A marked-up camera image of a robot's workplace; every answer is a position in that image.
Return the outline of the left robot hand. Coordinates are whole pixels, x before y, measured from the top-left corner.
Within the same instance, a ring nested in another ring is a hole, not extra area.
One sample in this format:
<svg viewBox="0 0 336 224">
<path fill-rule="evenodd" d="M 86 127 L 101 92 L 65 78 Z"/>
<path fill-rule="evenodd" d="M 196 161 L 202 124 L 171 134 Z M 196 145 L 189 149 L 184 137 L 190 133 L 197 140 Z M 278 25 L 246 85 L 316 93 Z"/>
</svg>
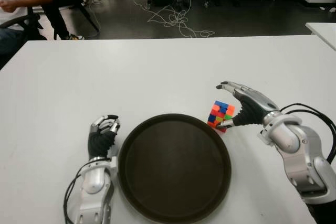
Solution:
<svg viewBox="0 0 336 224">
<path fill-rule="evenodd" d="M 119 117 L 111 114 L 102 115 L 90 125 L 87 144 L 89 160 L 96 157 L 107 158 L 119 128 Z"/>
</svg>

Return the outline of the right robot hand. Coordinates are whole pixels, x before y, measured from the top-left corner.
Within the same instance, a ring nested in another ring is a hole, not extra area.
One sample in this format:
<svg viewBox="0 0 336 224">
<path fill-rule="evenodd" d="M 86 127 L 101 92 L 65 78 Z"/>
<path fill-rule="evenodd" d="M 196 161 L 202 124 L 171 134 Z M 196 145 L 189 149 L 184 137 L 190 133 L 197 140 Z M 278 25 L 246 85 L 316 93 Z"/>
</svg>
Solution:
<svg viewBox="0 0 336 224">
<path fill-rule="evenodd" d="M 246 85 L 223 81 L 216 88 L 228 91 L 241 104 L 241 109 L 237 115 L 215 126 L 218 130 L 248 124 L 264 124 L 268 114 L 280 114 L 280 109 L 272 100 Z"/>
</svg>

